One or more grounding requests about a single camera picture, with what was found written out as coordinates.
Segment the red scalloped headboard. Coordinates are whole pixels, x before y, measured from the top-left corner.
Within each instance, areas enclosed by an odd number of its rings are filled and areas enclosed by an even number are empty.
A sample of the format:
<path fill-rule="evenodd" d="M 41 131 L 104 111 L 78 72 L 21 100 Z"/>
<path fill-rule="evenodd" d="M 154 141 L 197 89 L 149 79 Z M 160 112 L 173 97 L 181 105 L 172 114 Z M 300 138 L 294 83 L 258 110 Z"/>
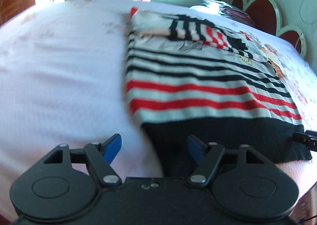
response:
<path fill-rule="evenodd" d="M 255 28 L 289 42 L 303 59 L 307 55 L 307 41 L 297 25 L 283 26 L 282 13 L 274 0 L 231 0 L 231 5 L 243 10 Z"/>

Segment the floral white bed sheet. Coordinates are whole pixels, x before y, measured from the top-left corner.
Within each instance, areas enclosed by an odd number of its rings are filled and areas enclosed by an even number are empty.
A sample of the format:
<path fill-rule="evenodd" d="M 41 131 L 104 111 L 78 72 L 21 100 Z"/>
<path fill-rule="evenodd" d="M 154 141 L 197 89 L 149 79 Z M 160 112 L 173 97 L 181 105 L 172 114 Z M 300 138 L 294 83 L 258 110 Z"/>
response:
<path fill-rule="evenodd" d="M 250 145 L 225 148 L 206 187 L 188 183 L 193 172 L 163 173 L 126 98 L 132 8 L 185 14 L 248 35 L 288 88 L 301 133 L 316 131 L 316 74 L 276 36 L 155 2 L 31 7 L 1 27 L 1 217 L 12 224 L 292 224 L 298 199 L 316 185 L 315 152 L 309 161 L 274 163 Z M 99 187 L 84 147 L 114 134 L 122 144 L 110 165 L 122 184 Z"/>

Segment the striped knit child sweater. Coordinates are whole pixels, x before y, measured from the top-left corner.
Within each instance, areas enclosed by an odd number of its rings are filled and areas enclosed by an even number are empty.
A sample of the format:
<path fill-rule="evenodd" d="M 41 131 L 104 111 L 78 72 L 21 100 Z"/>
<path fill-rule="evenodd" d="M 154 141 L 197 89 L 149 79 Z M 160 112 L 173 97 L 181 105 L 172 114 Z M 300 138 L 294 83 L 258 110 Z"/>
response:
<path fill-rule="evenodd" d="M 138 8 L 130 22 L 126 98 L 166 176 L 194 171 L 189 135 L 228 149 L 250 145 L 274 163 L 312 159 L 291 140 L 304 126 L 288 88 L 248 35 Z"/>

